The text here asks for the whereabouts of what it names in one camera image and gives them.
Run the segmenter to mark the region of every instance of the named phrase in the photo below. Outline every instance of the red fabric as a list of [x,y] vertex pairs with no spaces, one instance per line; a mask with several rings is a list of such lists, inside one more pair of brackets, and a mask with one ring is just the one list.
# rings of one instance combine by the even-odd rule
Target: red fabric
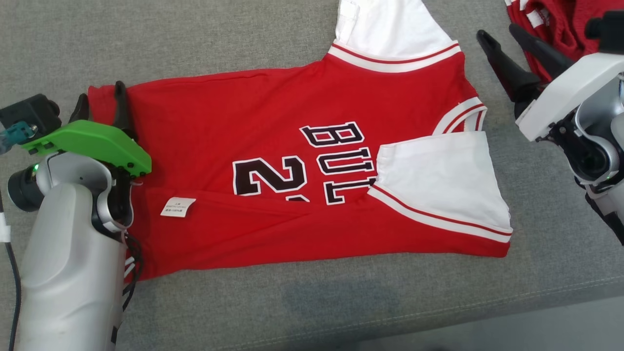
[[[528,0],[525,9],[520,9],[520,0],[514,0],[507,6],[513,23],[519,24],[574,61],[598,51],[598,41],[585,37],[587,22],[614,9],[624,9],[624,0]],[[535,27],[531,24],[527,15],[533,11],[542,16],[543,24]],[[544,82],[551,80],[530,54],[527,54],[527,60],[531,70]]]
[[[379,146],[432,134],[442,117],[477,96],[457,53],[417,71],[369,71],[327,55],[292,69],[165,79],[127,89],[141,146],[153,172],[135,187],[135,222],[142,243],[142,279],[181,269],[336,259],[394,252],[455,252],[503,257],[509,243],[459,234],[409,219],[367,195],[368,186],[341,189],[343,204],[328,205],[325,186],[374,179],[371,171],[324,174],[322,154]],[[96,122],[114,120],[114,87],[89,88]],[[303,127],[355,122],[364,139],[314,147]],[[236,162],[262,158],[284,179],[283,157],[305,164],[306,183],[235,195]],[[350,161],[335,163],[343,166]],[[302,195],[309,202],[287,201]],[[171,197],[196,199],[186,218],[162,217]]]

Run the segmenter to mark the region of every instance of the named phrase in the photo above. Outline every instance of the green plastic part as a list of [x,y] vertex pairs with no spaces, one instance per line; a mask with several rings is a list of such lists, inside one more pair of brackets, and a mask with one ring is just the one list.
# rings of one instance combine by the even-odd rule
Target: green plastic part
[[140,177],[152,171],[152,158],[121,129],[78,120],[37,140],[22,145],[31,154],[47,155],[59,150],[91,157],[123,167]]

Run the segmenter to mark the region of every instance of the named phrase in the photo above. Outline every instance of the gray fabric surface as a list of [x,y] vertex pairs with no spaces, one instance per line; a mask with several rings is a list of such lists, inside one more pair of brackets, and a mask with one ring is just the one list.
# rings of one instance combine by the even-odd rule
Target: gray fabric surface
[[[515,229],[509,256],[380,255],[181,272],[139,284],[119,350],[294,350],[623,294],[624,250],[585,204],[563,155],[521,136],[474,38],[486,29],[522,60],[504,2],[426,4],[459,40],[468,78],[490,107],[485,129]],[[42,92],[67,119],[89,85],[304,65],[329,48],[337,5],[2,0],[0,106]],[[0,182],[35,161],[21,150],[1,156]],[[6,207],[20,260],[35,214]],[[4,345],[14,298],[4,255],[0,282]]]

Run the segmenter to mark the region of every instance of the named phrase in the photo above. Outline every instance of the red stripe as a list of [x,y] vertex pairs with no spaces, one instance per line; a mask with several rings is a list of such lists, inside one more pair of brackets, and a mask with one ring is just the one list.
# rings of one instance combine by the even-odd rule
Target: red stripe
[[476,228],[480,228],[480,229],[483,229],[483,230],[487,230],[488,232],[493,232],[493,233],[500,234],[500,235],[505,235],[505,236],[508,236],[508,237],[510,237],[510,236],[511,236],[511,234],[509,234],[509,233],[499,232],[498,230],[494,230],[494,229],[491,229],[491,228],[488,228],[488,227],[484,227],[483,225],[473,224],[473,223],[468,223],[468,222],[463,222],[463,221],[461,221],[461,220],[450,219],[450,218],[442,217],[442,216],[439,216],[439,215],[435,215],[435,214],[430,214],[430,213],[427,213],[427,212],[423,212],[423,211],[421,211],[421,210],[417,210],[417,209],[415,209],[415,208],[413,208],[413,207],[410,207],[410,206],[406,205],[403,201],[401,201],[401,200],[397,199],[396,197],[392,196],[391,194],[389,194],[389,193],[388,193],[387,191],[385,191],[384,189],[382,189],[382,188],[380,188],[380,187],[378,187],[378,186],[376,186],[376,185],[374,185],[374,184],[373,184],[373,188],[375,188],[375,189],[377,189],[378,191],[382,192],[384,195],[386,195],[386,196],[390,197],[392,200],[394,200],[394,201],[398,202],[401,206],[405,207],[406,209],[408,209],[408,210],[410,210],[410,211],[412,211],[412,212],[416,212],[416,213],[418,213],[418,214],[426,215],[426,216],[428,216],[428,217],[433,217],[433,218],[437,218],[437,219],[445,220],[446,222],[453,222],[453,223],[456,223],[456,224],[461,224],[461,225],[469,225],[469,226],[471,226],[471,227],[476,227]]
[[479,116],[477,117],[477,125],[474,127],[474,130],[476,132],[478,132],[479,129],[479,123],[481,122],[481,117],[483,116],[483,111],[479,112]]
[[351,55],[353,55],[355,57],[359,57],[359,58],[367,60],[367,61],[376,62],[376,63],[385,63],[385,64],[402,64],[402,63],[410,63],[410,62],[416,62],[416,61],[422,61],[422,60],[430,59],[430,58],[432,58],[434,56],[442,54],[443,52],[447,52],[448,50],[451,50],[453,47],[459,46],[459,44],[455,43],[455,44],[447,47],[446,49],[443,49],[443,50],[440,50],[440,51],[436,52],[435,54],[431,54],[431,55],[424,56],[424,57],[419,57],[417,59],[409,59],[409,60],[402,60],[402,61],[377,60],[377,59],[373,59],[373,58],[370,58],[370,57],[366,57],[364,55],[357,54],[357,53],[355,53],[355,52],[353,52],[351,50],[347,50],[347,49],[343,48],[342,46],[337,45],[335,43],[332,43],[332,46],[336,47],[336,48],[338,48],[338,49],[340,49],[340,50],[342,50],[344,52],[347,52],[348,54],[351,54]]
[[462,114],[460,114],[459,116],[455,117],[455,119],[453,119],[453,120],[451,121],[451,123],[449,123],[449,125],[448,125],[448,126],[446,126],[446,128],[444,129],[444,132],[442,132],[442,133],[444,134],[444,133],[448,132],[448,131],[449,131],[449,129],[451,128],[451,126],[453,125],[453,123],[457,122],[457,120],[458,120],[458,119],[460,119],[461,117],[464,117],[464,116],[465,116],[468,112],[470,112],[470,111],[472,111],[472,110],[474,110],[474,109],[478,109],[478,108],[480,108],[480,107],[484,107],[484,106],[485,106],[485,105],[483,105],[483,104],[478,104],[478,105],[472,106],[472,107],[471,107],[471,108],[469,108],[468,110],[464,111]]

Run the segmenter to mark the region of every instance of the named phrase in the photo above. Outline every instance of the basketball jersey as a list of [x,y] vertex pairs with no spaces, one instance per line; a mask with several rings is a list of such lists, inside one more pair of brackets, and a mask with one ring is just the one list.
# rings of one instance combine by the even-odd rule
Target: basketball jersey
[[[89,89],[111,124],[115,88]],[[320,61],[127,89],[153,172],[143,279],[395,252],[503,257],[512,229],[464,54],[420,0],[342,0]],[[194,199],[185,217],[161,215]]]

